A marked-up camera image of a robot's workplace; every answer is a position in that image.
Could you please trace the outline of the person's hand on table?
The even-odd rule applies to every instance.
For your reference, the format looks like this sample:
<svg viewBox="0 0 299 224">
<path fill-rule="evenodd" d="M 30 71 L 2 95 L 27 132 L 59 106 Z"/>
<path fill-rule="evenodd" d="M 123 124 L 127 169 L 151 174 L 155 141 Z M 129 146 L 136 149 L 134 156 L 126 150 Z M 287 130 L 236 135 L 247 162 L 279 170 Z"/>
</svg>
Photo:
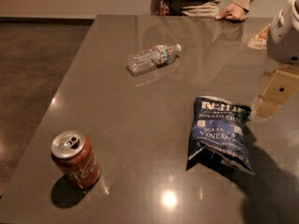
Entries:
<svg viewBox="0 0 299 224">
<path fill-rule="evenodd" d="M 242 22 L 247 18 L 247 13 L 248 12 L 243 7 L 235 3 L 231 3 L 222 12 L 220 12 L 215 19 L 217 21 L 227 20 L 232 22 Z"/>
</svg>

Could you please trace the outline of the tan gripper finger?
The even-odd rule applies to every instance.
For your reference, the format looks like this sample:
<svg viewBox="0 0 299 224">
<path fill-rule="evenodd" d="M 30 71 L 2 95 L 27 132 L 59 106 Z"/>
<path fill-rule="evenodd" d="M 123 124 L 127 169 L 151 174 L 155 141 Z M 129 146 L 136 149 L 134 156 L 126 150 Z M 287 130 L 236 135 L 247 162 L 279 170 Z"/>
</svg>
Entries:
<svg viewBox="0 0 299 224">
<path fill-rule="evenodd" d="M 259 96 L 254 106 L 254 113 L 263 118 L 273 117 L 281 108 L 281 104 Z"/>
<path fill-rule="evenodd" d="M 299 90 L 299 67 L 283 65 L 271 75 L 262 97 L 276 104 L 285 103 Z"/>
</svg>

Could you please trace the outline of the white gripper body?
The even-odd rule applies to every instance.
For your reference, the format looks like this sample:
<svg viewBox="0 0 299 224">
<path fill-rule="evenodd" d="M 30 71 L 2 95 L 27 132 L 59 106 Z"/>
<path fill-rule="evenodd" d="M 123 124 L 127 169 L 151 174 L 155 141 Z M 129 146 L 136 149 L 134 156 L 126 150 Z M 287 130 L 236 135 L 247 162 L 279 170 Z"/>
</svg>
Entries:
<svg viewBox="0 0 299 224">
<path fill-rule="evenodd" d="M 299 0 L 289 0 L 272 20 L 268 56 L 279 63 L 299 64 Z"/>
</svg>

